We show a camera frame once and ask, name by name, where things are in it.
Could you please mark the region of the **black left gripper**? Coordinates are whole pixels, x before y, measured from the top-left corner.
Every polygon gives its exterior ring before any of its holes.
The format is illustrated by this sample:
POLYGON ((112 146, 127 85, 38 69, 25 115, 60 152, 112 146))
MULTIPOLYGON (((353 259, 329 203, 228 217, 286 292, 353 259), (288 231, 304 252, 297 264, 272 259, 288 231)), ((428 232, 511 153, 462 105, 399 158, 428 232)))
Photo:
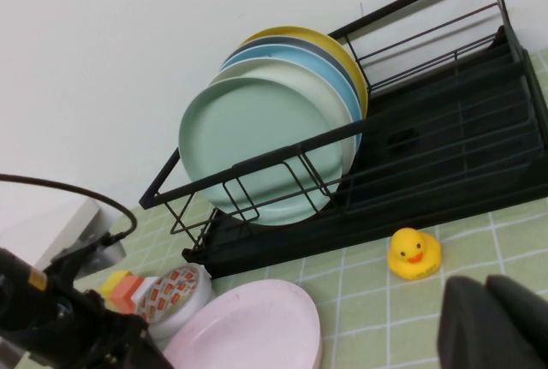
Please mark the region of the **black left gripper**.
POLYGON ((73 368, 172 367, 142 317, 111 311, 93 290, 73 289, 72 307, 78 350, 73 368))

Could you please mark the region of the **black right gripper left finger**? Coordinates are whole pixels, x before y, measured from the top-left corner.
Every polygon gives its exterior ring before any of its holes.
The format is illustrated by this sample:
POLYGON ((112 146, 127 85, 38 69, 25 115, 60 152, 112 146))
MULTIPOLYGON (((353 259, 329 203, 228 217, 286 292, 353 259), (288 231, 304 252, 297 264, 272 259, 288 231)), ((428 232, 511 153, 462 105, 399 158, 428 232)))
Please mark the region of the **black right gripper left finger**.
POLYGON ((442 368, 532 366, 532 347, 485 286, 468 277, 445 284, 438 356, 442 368))

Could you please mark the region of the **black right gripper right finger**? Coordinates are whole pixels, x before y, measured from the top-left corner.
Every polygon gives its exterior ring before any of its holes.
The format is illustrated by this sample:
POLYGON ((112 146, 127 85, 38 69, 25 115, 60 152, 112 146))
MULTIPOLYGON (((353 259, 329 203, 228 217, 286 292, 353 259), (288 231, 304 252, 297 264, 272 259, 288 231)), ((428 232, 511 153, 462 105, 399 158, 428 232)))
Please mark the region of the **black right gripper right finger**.
POLYGON ((547 300, 503 275, 489 276, 485 284, 547 367, 547 300))

